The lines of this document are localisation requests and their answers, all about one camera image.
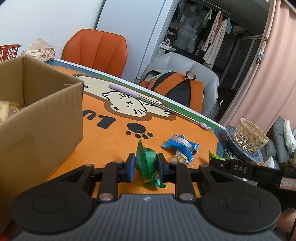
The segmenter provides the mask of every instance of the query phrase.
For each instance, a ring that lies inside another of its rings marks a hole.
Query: backpack
[[[152,70],[145,76],[145,79],[151,74],[157,75],[142,81],[140,86],[201,113],[203,83],[195,80],[196,75],[194,72],[187,71],[186,75],[183,75],[174,71],[164,73],[161,70]],[[193,79],[190,80],[188,74],[192,74]]]

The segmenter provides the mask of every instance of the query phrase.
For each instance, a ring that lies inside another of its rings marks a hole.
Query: woven bamboo basket
[[[241,118],[234,133],[235,141],[249,154],[254,155],[267,142],[268,137],[251,121]]]

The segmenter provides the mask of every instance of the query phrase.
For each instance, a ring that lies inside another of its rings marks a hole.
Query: gray chair
[[[208,116],[211,109],[214,107],[218,98],[218,76],[207,67],[195,62],[185,56],[177,53],[167,53],[158,59],[152,61],[145,69],[141,80],[144,80],[145,76],[151,70],[165,70],[170,69],[181,74],[186,74],[188,70],[193,71],[196,74],[196,80],[203,82],[204,99],[202,103],[202,115]]]

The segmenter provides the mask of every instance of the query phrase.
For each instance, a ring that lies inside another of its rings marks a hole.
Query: blue candy wrapper
[[[174,151],[180,151],[187,157],[187,164],[190,165],[193,160],[194,154],[197,152],[198,144],[190,142],[184,138],[183,135],[172,135],[171,138],[165,142],[162,147],[172,149]]]

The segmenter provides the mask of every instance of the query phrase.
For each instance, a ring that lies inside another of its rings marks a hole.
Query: blue plate
[[[226,126],[226,133],[229,136],[229,145],[235,151],[235,153],[245,161],[252,160],[254,162],[262,162],[263,157],[261,151],[256,152],[254,155],[249,154],[245,151],[234,139],[235,127]]]

